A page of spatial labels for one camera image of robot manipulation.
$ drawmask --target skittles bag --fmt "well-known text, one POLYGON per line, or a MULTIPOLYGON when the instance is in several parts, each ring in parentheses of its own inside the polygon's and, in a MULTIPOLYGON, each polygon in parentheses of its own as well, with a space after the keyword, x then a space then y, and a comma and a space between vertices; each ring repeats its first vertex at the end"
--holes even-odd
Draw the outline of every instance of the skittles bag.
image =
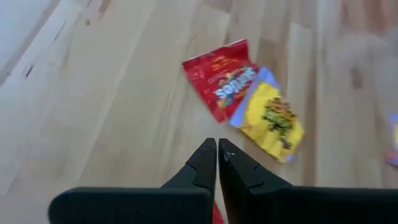
POLYGON ((259 71, 250 62, 247 40, 191 58, 182 65, 190 83, 219 123, 230 119, 259 71))

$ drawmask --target red candy wrapper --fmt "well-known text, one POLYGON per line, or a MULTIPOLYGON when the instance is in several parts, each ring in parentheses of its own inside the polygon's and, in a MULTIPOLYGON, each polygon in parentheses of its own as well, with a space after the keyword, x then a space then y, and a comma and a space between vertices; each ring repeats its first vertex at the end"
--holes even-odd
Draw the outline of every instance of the red candy wrapper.
POLYGON ((221 216, 221 212, 218 209, 216 202, 214 202, 213 206, 213 224, 224 224, 223 217, 221 216))
POLYGON ((233 115, 259 71, 250 62, 248 40, 191 58, 182 65, 217 122, 233 115))

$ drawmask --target candy wrapper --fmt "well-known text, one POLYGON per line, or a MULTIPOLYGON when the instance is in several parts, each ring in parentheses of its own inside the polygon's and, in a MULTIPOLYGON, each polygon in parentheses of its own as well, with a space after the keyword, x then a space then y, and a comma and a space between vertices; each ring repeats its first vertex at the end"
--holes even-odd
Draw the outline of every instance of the candy wrapper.
POLYGON ((216 202, 214 202, 213 206, 213 224, 224 224, 223 217, 221 216, 221 212, 218 209, 216 202))
POLYGON ((387 154, 387 162, 398 168, 398 115, 390 116, 389 124, 392 129, 392 148, 387 154))
POLYGON ((282 163, 293 158, 304 134, 298 118, 280 96, 279 84, 266 68, 260 70, 230 124, 282 163))
POLYGON ((218 122, 233 115, 259 70, 249 60, 247 40, 191 58, 182 65, 218 122))

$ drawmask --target wooden floor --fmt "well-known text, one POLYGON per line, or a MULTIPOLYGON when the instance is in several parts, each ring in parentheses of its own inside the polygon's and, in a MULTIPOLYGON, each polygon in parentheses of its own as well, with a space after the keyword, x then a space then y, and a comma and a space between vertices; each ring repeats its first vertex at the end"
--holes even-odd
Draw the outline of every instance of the wooden floor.
MULTIPOLYGON (((46 223, 51 199, 79 185, 158 187, 207 137, 296 185, 398 187, 383 159, 397 1, 42 0, 26 14, 23 1, 0 24, 0 223, 46 223), (216 123, 183 74, 239 39, 303 124, 290 164, 216 123)), ((216 200, 226 217, 219 185, 216 200)))

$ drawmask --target skittles logo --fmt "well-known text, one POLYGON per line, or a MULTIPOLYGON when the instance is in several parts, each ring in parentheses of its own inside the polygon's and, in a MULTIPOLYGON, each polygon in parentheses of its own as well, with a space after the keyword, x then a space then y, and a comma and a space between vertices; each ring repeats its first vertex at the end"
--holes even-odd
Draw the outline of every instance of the skittles logo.
POLYGON ((231 104, 235 98, 243 97, 246 91, 242 91, 246 84, 256 78, 257 73, 251 67, 243 67, 225 73, 226 79, 219 81, 219 89, 215 91, 218 97, 218 106, 224 108, 231 104))

